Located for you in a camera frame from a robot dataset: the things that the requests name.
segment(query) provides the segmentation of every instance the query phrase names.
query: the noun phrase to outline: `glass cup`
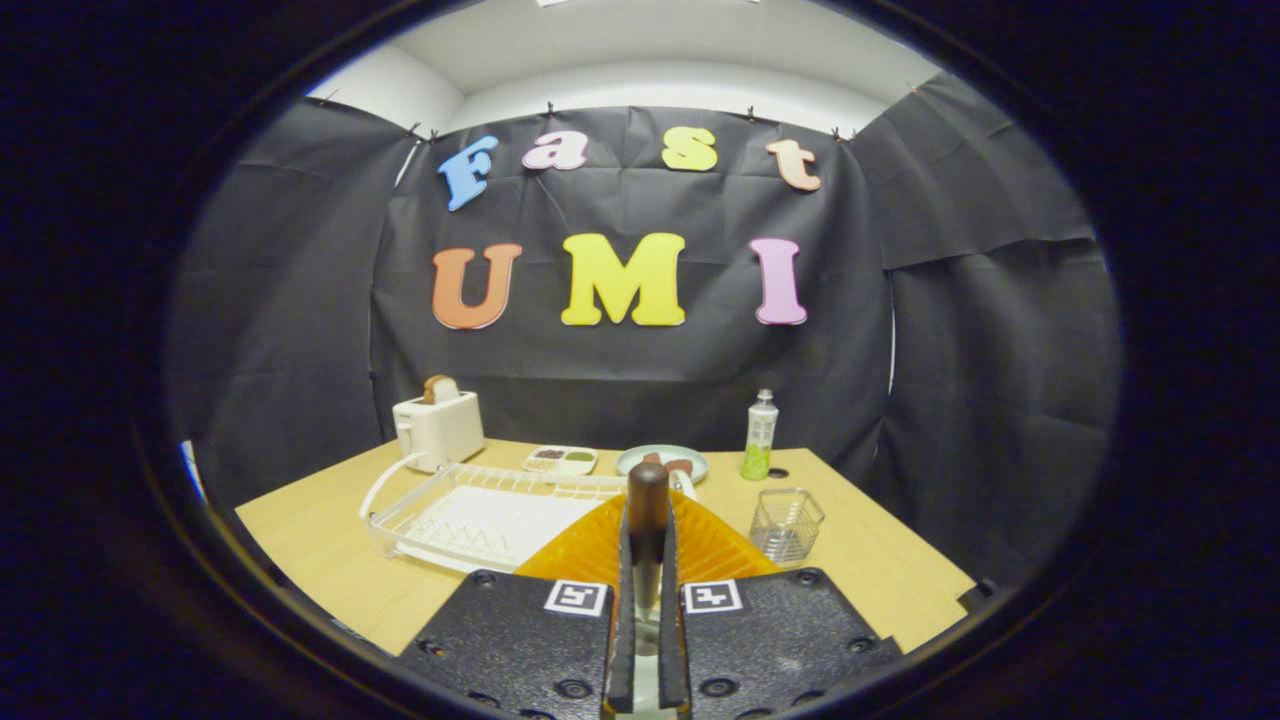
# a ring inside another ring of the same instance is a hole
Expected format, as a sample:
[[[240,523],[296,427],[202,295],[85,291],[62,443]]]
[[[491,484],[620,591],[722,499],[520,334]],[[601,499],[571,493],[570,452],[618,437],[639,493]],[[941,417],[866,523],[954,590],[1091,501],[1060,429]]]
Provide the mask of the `glass cup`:
[[[762,491],[751,518],[751,544],[781,566],[799,565],[813,550],[826,516],[804,488]]]

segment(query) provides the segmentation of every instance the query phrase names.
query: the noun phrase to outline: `dish rack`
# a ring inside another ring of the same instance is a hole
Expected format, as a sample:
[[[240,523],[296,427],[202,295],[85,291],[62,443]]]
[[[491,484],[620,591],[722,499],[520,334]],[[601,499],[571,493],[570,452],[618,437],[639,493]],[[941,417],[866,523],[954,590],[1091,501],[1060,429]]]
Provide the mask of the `dish rack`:
[[[380,512],[369,507],[396,462],[369,488],[360,516],[388,557],[407,555],[470,573],[509,573],[564,528],[613,496],[626,478],[552,475],[448,465]]]

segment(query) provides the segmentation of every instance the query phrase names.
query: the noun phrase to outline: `wire basket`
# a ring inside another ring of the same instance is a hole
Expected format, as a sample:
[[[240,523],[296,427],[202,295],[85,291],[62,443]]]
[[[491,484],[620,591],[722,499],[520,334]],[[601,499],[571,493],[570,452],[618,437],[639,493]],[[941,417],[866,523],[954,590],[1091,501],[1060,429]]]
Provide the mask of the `wire basket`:
[[[407,555],[470,573],[512,571],[575,520],[626,492],[623,478],[524,473],[454,464],[380,512],[375,495],[410,455],[369,489],[360,516],[388,557]]]
[[[781,566],[797,565],[813,550],[823,518],[804,488],[762,491],[751,518],[751,544]]]

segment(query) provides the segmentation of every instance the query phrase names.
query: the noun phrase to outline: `wooden table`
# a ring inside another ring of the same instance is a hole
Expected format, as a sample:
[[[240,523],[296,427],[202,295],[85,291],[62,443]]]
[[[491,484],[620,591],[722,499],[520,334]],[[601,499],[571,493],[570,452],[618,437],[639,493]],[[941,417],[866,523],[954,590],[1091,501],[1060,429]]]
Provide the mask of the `wooden table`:
[[[535,445],[486,439],[467,464],[518,469]],[[617,475],[620,451],[602,450],[593,475]],[[827,514],[805,565],[823,569],[881,637],[902,652],[961,616],[956,602],[973,587],[938,551],[808,450],[774,450],[785,479],[744,480],[741,452],[707,452],[698,501],[746,533],[756,493],[803,487]],[[385,557],[357,510],[372,482],[401,457],[389,442],[302,478],[237,509],[280,570],[329,614],[378,646],[399,653],[462,580],[463,574],[406,557]],[[374,502],[381,510],[426,475],[399,470]]]

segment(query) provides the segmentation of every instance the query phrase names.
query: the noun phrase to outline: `toaster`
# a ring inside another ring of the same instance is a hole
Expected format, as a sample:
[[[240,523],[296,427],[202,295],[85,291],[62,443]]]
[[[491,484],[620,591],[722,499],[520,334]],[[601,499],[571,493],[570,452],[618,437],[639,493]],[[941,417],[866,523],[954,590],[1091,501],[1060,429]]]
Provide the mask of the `toaster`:
[[[392,416],[401,455],[420,454],[407,462],[416,470],[434,473],[484,448],[480,400],[474,392],[461,392],[453,400],[436,404],[428,404],[421,397],[406,400],[392,407]]]

